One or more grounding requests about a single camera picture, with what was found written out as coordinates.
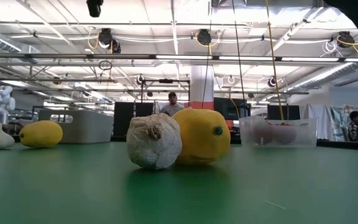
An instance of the gray bin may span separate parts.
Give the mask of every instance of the gray bin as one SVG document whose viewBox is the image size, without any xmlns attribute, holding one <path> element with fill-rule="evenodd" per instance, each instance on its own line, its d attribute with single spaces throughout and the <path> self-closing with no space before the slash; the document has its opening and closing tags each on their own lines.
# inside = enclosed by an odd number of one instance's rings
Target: gray bin
<svg viewBox="0 0 358 224">
<path fill-rule="evenodd" d="M 64 123 L 63 118 L 58 122 L 63 129 L 60 143 L 89 144 L 111 140 L 114 121 L 112 116 L 85 110 L 40 110 L 39 120 L 51 120 L 53 114 L 72 116 L 70 123 Z"/>
</svg>

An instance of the lemon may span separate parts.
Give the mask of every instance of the lemon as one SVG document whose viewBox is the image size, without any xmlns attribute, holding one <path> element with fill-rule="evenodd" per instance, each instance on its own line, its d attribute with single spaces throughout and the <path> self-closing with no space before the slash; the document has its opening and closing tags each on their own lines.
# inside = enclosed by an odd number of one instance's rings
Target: lemon
<svg viewBox="0 0 358 224">
<path fill-rule="evenodd" d="M 28 124 L 20 131 L 20 141 L 28 147 L 52 147 L 63 137 L 63 130 L 53 121 L 37 121 Z"/>
<path fill-rule="evenodd" d="M 187 108 L 173 115 L 183 144 L 179 164 L 209 164 L 230 150 L 230 131 L 223 116 L 213 110 Z"/>
</svg>

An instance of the black cable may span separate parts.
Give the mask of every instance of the black cable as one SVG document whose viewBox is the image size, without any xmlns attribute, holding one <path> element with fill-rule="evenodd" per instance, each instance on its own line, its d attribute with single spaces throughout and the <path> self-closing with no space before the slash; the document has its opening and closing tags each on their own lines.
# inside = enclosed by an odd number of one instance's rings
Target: black cable
<svg viewBox="0 0 358 224">
<path fill-rule="evenodd" d="M 209 35 L 211 35 L 211 27 L 212 27 L 212 19 L 209 21 Z M 209 64 L 209 50 L 211 48 L 211 43 L 209 43 L 207 47 L 207 57 L 206 57 L 206 70 L 205 70 L 205 80 L 204 80 L 204 93 L 203 93 L 203 100 L 201 102 L 201 109 L 204 109 L 204 98 L 205 98 L 205 88 L 206 88 L 206 77 L 208 75 L 208 64 Z"/>
<path fill-rule="evenodd" d="M 236 30 L 236 40 L 237 40 L 237 53 L 239 55 L 239 66 L 240 66 L 240 81 L 241 81 L 241 91 L 242 91 L 242 101 L 244 106 L 246 105 L 246 96 L 244 93 L 244 84 L 242 83 L 242 71 L 241 71 L 241 59 L 240 59 L 240 44 L 239 44 L 239 34 L 237 32 L 237 21 L 236 21 L 236 10 L 234 9 L 234 0 L 231 0 L 234 14 L 234 28 Z"/>
</svg>

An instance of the metal frame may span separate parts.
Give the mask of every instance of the metal frame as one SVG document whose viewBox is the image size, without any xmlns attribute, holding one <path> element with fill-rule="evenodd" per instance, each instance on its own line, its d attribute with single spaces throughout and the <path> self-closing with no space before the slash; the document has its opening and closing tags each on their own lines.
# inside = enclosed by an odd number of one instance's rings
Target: metal frame
<svg viewBox="0 0 358 224">
<path fill-rule="evenodd" d="M 171 82 L 171 83 L 173 83 L 173 82 L 177 82 L 177 83 L 181 83 L 181 82 L 185 82 L 185 83 L 187 83 L 188 85 L 189 85 L 189 87 L 188 87 L 188 90 L 187 91 L 180 91 L 179 90 L 179 92 L 181 93 L 181 92 L 187 92 L 188 93 L 188 102 L 189 102 L 189 106 L 190 106 L 190 80 L 172 80 L 172 79 L 159 79 L 158 80 L 158 82 L 159 83 L 161 83 L 162 81 L 166 81 L 166 82 Z M 140 88 L 140 103 L 143 103 L 143 93 L 144 93 L 144 84 L 146 84 L 146 82 L 152 82 L 152 84 L 154 83 L 154 82 L 156 82 L 156 80 L 145 80 L 145 79 L 143 79 L 143 80 L 141 80 L 141 88 Z M 158 92 L 158 91 L 156 91 L 156 90 L 146 90 L 147 92 Z"/>
</svg>

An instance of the black panel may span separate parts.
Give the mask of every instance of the black panel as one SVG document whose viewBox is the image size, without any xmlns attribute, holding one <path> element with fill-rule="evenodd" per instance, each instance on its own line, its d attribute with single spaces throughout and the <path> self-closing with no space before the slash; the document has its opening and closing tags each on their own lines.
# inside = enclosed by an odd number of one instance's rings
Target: black panel
<svg viewBox="0 0 358 224">
<path fill-rule="evenodd" d="M 297 120 L 301 119 L 299 106 L 282 106 L 284 120 Z M 280 107 L 279 106 L 267 106 L 267 119 L 280 120 Z"/>
<path fill-rule="evenodd" d="M 154 103 L 136 103 L 136 116 L 150 116 L 153 114 Z"/>
<path fill-rule="evenodd" d="M 116 102 L 114 106 L 114 126 L 112 135 L 114 137 L 125 137 L 128 132 L 129 123 L 134 117 L 134 103 Z"/>
<path fill-rule="evenodd" d="M 244 114 L 244 101 L 242 99 L 232 99 L 239 110 L 240 118 L 248 116 Z M 221 113 L 226 120 L 238 120 L 236 107 L 229 98 L 214 98 L 214 110 Z"/>
</svg>

